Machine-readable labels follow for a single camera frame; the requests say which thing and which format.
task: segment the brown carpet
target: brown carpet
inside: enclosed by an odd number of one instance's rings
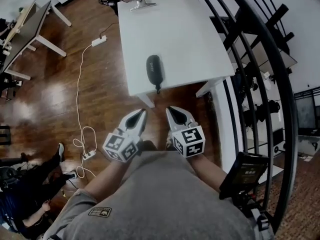
[[[284,167],[284,154],[274,159],[274,164]],[[281,189],[283,173],[273,178],[268,212],[275,212]],[[320,152],[309,161],[298,158],[292,196],[277,240],[320,240]]]

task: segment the power plug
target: power plug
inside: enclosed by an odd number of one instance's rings
[[[101,38],[97,38],[96,40],[93,40],[91,44],[92,44],[92,47],[95,47],[97,45],[104,43],[105,41],[107,41],[107,37],[104,35]]]
[[[83,160],[88,160],[92,158],[96,154],[96,151],[91,150],[89,153],[84,154]]]

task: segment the white tabletop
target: white tabletop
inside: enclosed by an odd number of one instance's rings
[[[219,34],[198,0],[146,1],[157,5],[130,11],[136,2],[118,3],[131,96],[155,91],[146,69],[151,55],[162,62],[162,89],[234,75]]]

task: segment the gray tabletop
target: gray tabletop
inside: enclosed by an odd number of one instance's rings
[[[40,31],[43,20],[46,17],[48,7],[51,1],[47,2],[36,13],[34,13],[21,27],[20,33],[17,33],[11,41],[12,49],[9,51],[10,55],[6,57],[4,61],[1,73],[5,71],[14,61],[17,56],[25,49],[27,45],[37,36]]]

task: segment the shirt logo patch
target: shirt logo patch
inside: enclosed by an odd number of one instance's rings
[[[95,207],[89,212],[89,216],[97,216],[108,218],[111,213],[111,208],[109,207]]]

